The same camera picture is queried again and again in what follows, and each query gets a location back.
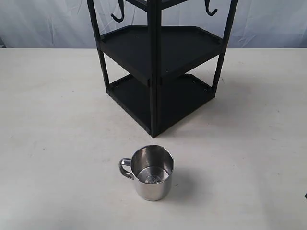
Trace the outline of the stainless steel mug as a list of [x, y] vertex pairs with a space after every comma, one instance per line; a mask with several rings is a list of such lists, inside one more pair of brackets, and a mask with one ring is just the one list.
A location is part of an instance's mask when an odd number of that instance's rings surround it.
[[171, 190], [174, 158], [162, 146], [144, 146], [131, 158], [121, 159], [118, 166], [120, 173], [133, 181], [137, 194], [145, 200], [161, 200]]

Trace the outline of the black three-tier shelf rack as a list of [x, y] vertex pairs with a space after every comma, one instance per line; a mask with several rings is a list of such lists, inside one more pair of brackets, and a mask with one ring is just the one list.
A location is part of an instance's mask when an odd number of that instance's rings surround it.
[[212, 100], [238, 2], [231, 1], [222, 37], [197, 26], [164, 26], [162, 11], [178, 0], [133, 0], [146, 25], [100, 34], [87, 2], [107, 94], [151, 137]]

